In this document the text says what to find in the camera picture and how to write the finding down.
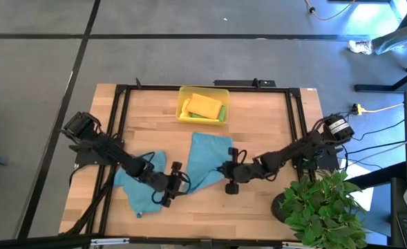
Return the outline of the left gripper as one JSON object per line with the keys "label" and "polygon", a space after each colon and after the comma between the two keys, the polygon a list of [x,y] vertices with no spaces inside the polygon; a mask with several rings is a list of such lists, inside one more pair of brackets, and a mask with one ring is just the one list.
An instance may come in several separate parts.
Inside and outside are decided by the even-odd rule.
{"label": "left gripper", "polygon": [[162,205],[166,208],[169,208],[171,201],[174,200],[177,196],[187,195],[190,191],[190,188],[187,188],[185,191],[180,191],[180,186],[183,184],[185,187],[191,186],[190,177],[181,171],[182,163],[173,162],[171,166],[171,173],[167,176],[167,186],[164,189],[164,194],[159,201],[156,201],[156,204]]}

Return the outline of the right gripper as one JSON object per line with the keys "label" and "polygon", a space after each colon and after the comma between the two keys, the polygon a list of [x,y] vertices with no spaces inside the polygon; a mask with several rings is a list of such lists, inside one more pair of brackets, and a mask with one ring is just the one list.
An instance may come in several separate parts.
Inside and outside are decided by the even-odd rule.
{"label": "right gripper", "polygon": [[245,149],[239,151],[235,147],[229,147],[228,154],[230,159],[226,160],[223,165],[217,167],[216,170],[218,171],[219,177],[229,180],[225,185],[225,193],[234,195],[239,193],[240,183],[248,183],[253,179],[253,164],[245,163],[247,157],[247,151]]}

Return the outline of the small teal microfiber towel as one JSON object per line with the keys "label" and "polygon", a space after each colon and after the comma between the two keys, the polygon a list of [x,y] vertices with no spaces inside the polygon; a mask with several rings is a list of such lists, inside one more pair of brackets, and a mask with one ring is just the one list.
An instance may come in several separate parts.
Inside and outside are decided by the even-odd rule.
{"label": "small teal microfiber towel", "polygon": [[190,177],[189,193],[194,193],[220,182],[217,167],[230,159],[228,148],[233,147],[230,137],[193,133],[186,174]]}

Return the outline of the large teal microfiber towel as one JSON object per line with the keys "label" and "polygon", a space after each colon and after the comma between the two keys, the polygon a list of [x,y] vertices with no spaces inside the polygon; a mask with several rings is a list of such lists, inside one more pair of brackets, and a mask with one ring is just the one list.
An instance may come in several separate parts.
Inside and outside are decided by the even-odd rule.
{"label": "large teal microfiber towel", "polygon": [[[166,155],[163,150],[152,151],[143,155],[144,159],[150,159],[155,171],[164,172],[166,165]],[[142,218],[146,213],[159,212],[162,208],[160,204],[153,202],[160,201],[164,192],[154,192],[152,187],[144,183],[137,182],[131,178],[122,168],[119,168],[114,177],[114,186],[122,187],[128,196],[129,205],[135,216]]]}

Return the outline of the green microfiber towel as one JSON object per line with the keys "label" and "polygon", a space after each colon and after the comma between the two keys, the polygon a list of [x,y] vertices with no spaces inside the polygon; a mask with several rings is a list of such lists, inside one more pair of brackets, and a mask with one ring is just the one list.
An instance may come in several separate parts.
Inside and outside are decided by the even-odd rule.
{"label": "green microfiber towel", "polygon": [[[226,111],[227,111],[226,106],[221,106],[220,111],[218,113],[218,117],[216,118],[219,122],[224,122],[225,121]],[[190,113],[190,117],[191,118],[204,118],[204,119],[206,119],[206,117],[200,116],[200,115],[198,115],[196,113]]]}

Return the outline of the orange microfiber towel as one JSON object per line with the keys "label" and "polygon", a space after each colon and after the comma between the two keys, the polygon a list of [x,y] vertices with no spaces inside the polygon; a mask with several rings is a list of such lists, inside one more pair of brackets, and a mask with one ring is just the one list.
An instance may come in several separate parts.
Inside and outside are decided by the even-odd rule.
{"label": "orange microfiber towel", "polygon": [[192,93],[186,110],[205,118],[216,119],[222,105],[222,102],[219,100]]}

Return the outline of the yellow microfiber towel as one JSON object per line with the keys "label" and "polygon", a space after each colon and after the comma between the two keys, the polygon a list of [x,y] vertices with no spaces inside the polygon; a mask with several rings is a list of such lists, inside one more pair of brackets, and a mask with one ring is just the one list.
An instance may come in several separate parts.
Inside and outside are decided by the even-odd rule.
{"label": "yellow microfiber towel", "polygon": [[179,119],[183,119],[183,118],[190,118],[191,115],[189,114],[189,112],[187,111],[187,105],[189,104],[190,99],[186,99],[181,107],[181,111],[180,111],[180,115],[179,115]]}

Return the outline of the yellow translucent plastic bin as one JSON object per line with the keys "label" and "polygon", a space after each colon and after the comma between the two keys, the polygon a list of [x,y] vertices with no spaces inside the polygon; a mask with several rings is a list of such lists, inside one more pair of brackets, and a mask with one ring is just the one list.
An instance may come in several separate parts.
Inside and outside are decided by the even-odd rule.
{"label": "yellow translucent plastic bin", "polygon": [[[191,98],[192,93],[197,93],[200,95],[207,96],[209,98],[213,98],[222,102],[222,106],[226,106],[227,111],[225,115],[225,121],[219,122],[217,119],[209,119],[209,118],[183,118],[179,119],[180,111],[183,102],[186,99]],[[227,124],[227,116],[229,113],[229,91],[225,89],[215,89],[215,88],[202,88],[202,87],[194,87],[194,86],[181,86],[178,91],[178,101],[176,106],[176,118],[180,122],[190,122],[196,123],[201,125],[218,125],[223,126]]]}

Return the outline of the black plant pot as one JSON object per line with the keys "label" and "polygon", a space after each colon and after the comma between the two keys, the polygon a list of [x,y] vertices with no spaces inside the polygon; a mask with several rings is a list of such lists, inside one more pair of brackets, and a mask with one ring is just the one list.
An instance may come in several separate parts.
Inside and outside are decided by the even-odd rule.
{"label": "black plant pot", "polygon": [[292,213],[291,208],[292,204],[286,201],[284,193],[280,193],[272,201],[271,213],[277,220],[284,223]]}

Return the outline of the green leafy plant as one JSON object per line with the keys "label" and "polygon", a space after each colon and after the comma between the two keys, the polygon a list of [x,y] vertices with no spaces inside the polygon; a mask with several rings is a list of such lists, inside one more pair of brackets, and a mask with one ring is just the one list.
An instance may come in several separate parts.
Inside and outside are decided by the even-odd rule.
{"label": "green leafy plant", "polygon": [[345,170],[321,171],[319,176],[315,181],[304,176],[291,182],[276,213],[284,216],[284,224],[304,246],[364,249],[366,232],[359,215],[366,211],[352,196],[361,189],[346,180]]}

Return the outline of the black rig beam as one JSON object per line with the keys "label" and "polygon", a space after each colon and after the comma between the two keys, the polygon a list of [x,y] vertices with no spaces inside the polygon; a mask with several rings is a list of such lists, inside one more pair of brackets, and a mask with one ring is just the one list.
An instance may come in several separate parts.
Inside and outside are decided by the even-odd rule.
{"label": "black rig beam", "polygon": [[91,239],[129,238],[128,244],[167,244],[181,246],[269,246],[282,248],[288,240],[243,240],[243,239],[168,239],[149,237],[106,237],[101,234],[62,234],[54,237],[0,240],[0,249],[73,249],[90,246]]}

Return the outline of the person's shoe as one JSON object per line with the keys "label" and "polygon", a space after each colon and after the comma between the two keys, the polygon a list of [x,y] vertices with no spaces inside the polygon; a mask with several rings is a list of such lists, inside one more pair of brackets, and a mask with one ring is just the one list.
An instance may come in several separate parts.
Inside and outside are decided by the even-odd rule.
{"label": "person's shoe", "polygon": [[353,53],[362,53],[364,55],[371,55],[373,53],[372,44],[370,40],[348,42],[348,49]]}

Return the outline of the person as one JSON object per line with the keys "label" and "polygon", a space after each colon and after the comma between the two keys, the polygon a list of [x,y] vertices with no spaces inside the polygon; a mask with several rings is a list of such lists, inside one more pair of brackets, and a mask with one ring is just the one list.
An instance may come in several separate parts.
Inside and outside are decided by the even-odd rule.
{"label": "person", "polygon": [[407,44],[407,20],[403,20],[398,28],[381,37],[371,40],[372,51],[380,55],[382,53],[388,52],[396,47],[403,46]]}

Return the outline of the silver metal bracket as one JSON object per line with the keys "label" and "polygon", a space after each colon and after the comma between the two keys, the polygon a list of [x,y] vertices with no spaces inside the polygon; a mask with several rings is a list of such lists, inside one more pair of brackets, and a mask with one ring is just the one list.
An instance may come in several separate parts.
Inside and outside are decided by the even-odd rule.
{"label": "silver metal bracket", "polygon": [[91,239],[90,246],[113,246],[130,243],[129,238],[102,238]]}
{"label": "silver metal bracket", "polygon": [[318,246],[306,246],[301,242],[283,241],[282,249],[320,249]]}

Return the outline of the black metal table frame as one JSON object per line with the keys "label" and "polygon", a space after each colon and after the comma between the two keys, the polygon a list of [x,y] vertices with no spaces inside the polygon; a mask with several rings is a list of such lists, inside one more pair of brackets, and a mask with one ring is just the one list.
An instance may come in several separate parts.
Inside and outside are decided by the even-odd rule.
{"label": "black metal table frame", "polygon": [[[188,161],[194,132],[229,136],[249,158],[274,151],[305,134],[301,93],[298,89],[229,87],[227,124],[189,124],[176,119],[177,86],[127,86],[129,103],[122,107],[123,138],[134,154],[163,149],[169,162]],[[177,198],[157,214],[136,217],[122,190],[114,190],[106,216],[107,235],[147,239],[293,239],[292,231],[271,214],[272,199],[296,180],[286,165],[275,181],[254,180],[240,193],[228,195],[216,183]]]}

